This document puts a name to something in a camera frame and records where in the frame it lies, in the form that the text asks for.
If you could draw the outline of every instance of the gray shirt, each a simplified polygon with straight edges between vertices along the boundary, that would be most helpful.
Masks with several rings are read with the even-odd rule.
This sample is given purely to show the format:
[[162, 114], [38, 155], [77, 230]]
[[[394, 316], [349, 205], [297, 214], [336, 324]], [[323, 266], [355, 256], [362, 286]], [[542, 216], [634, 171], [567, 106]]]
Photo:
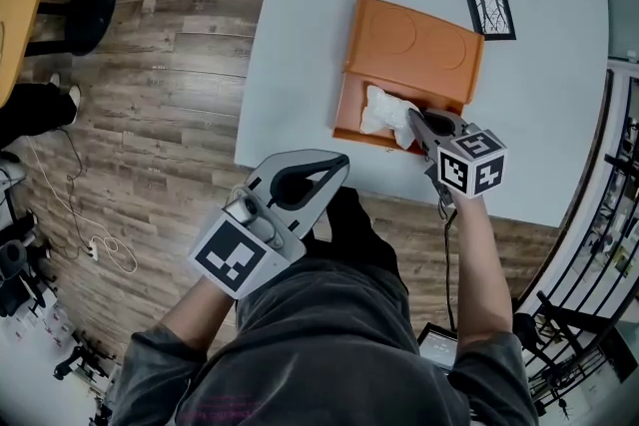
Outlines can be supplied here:
[[530, 425], [521, 345], [469, 345], [446, 377], [419, 356], [399, 279], [304, 258], [241, 300], [209, 361], [156, 326], [132, 336], [114, 425]]

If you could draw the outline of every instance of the tissue box lid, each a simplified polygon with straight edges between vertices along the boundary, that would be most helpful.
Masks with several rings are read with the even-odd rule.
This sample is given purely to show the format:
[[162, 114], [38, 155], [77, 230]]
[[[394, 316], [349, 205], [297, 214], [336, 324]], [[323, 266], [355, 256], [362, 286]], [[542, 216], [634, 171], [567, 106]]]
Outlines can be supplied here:
[[472, 100], [483, 36], [381, 0], [357, 0], [344, 70], [462, 104]]

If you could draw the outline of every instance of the picture frame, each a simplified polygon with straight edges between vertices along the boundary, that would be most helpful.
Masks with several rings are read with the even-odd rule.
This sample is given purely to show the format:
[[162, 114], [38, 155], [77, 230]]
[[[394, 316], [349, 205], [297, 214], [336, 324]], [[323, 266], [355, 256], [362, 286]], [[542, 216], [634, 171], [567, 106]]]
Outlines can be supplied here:
[[475, 32], [486, 41], [517, 39], [508, 0], [466, 0]]

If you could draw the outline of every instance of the black and white marker cube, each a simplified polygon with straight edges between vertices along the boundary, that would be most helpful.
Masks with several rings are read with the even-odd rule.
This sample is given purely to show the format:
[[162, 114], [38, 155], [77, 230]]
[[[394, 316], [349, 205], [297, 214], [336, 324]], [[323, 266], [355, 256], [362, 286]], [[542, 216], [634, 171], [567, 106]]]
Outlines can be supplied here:
[[468, 198], [501, 184], [508, 150], [490, 130], [437, 147], [437, 179]]
[[232, 298], [248, 295], [290, 266], [232, 216], [215, 208], [189, 261]]

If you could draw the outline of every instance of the white table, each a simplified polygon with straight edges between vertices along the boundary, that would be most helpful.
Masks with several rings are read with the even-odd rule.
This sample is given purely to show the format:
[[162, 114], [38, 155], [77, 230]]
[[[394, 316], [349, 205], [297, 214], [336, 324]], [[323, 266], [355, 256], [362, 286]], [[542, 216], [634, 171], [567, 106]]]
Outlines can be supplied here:
[[[355, 0], [265, 0], [245, 91], [236, 162], [302, 148], [350, 157], [347, 184], [434, 203], [423, 162], [333, 139]], [[466, 0], [387, 0], [472, 29]], [[603, 94], [607, 0], [509, 0], [516, 41], [486, 42], [464, 118], [510, 153], [491, 214], [557, 226], [590, 149]]]

